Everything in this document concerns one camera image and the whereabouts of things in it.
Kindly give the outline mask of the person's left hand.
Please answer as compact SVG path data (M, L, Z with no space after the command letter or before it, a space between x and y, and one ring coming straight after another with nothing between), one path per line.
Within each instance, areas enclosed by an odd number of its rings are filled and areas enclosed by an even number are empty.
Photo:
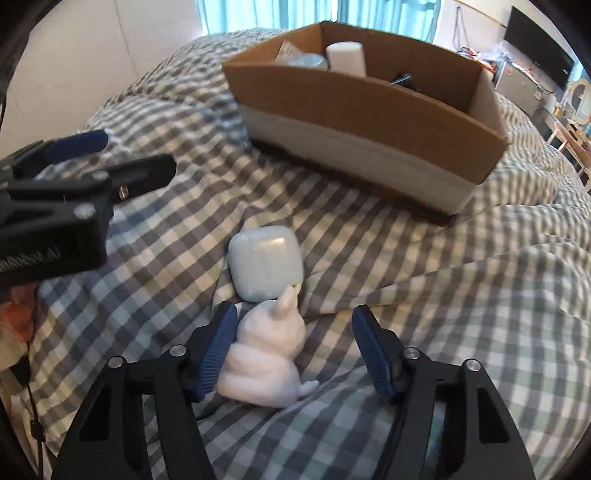
M13 287L1 294L1 370L15 365L34 335L35 284Z

